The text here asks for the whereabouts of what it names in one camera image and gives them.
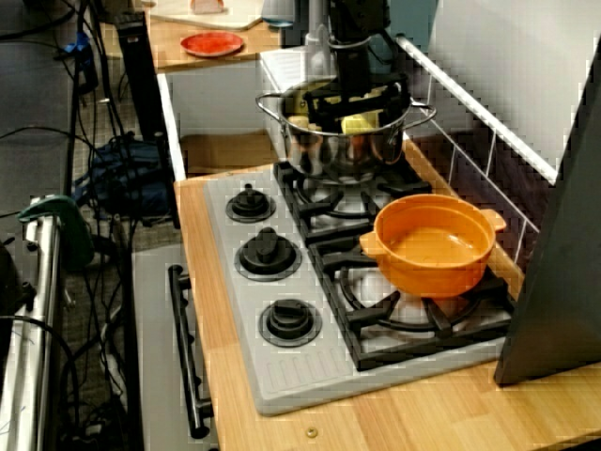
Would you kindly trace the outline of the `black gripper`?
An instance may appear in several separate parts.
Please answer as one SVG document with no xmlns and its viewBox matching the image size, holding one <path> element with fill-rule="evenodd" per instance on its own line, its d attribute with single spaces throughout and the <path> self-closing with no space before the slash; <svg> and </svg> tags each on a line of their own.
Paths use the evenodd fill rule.
<svg viewBox="0 0 601 451">
<path fill-rule="evenodd" d="M 402 116 L 408 107 L 408 77 L 405 73 L 373 73 L 368 46 L 332 48 L 336 76 L 326 85 L 307 91 L 308 129 L 312 132 L 338 132 L 337 119 L 323 111 L 380 110 L 378 124 L 388 125 Z"/>
</svg>

